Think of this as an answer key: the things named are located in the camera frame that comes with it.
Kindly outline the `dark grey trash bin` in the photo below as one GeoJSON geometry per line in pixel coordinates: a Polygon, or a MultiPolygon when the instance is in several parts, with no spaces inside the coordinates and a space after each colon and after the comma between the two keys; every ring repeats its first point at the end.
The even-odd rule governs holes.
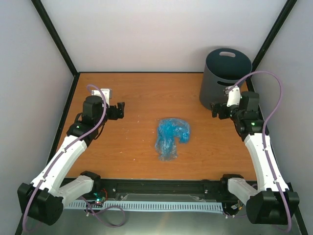
{"type": "Polygon", "coordinates": [[[205,60],[199,99],[211,109],[211,103],[225,103],[226,87],[234,85],[252,71],[251,60],[242,52],[232,48],[218,48],[211,51],[205,60]]]}

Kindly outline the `blue plastic trash bag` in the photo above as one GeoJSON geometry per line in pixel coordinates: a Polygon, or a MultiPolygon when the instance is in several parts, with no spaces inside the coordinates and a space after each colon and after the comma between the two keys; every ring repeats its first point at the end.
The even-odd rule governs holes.
{"type": "Polygon", "coordinates": [[[165,118],[159,121],[155,149],[160,161],[172,161],[178,157],[177,143],[186,144],[191,136],[190,124],[179,118],[165,118]]]}

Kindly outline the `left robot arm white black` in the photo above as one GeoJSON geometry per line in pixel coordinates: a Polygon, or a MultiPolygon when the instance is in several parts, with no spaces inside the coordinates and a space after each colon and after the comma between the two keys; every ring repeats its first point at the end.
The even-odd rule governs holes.
{"type": "Polygon", "coordinates": [[[109,105],[104,97],[90,95],[83,102],[83,111],[70,126],[64,141],[51,161],[31,183],[22,183],[17,191],[23,222],[31,217],[53,225],[65,207],[88,194],[98,196],[102,191],[101,177],[84,171],[75,180],[61,185],[78,157],[96,140],[107,120],[124,117],[125,103],[109,105]]]}

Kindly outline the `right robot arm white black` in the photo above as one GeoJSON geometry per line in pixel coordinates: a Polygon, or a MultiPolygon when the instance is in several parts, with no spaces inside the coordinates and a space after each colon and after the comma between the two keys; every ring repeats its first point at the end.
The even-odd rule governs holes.
{"type": "Polygon", "coordinates": [[[278,169],[270,136],[259,117],[259,95],[241,92],[238,87],[228,88],[225,94],[227,102],[212,103],[212,116],[233,121],[248,149],[257,177],[257,188],[254,188],[240,175],[225,174],[227,190],[245,205],[252,224],[290,226],[299,196],[289,189],[278,169]]]}

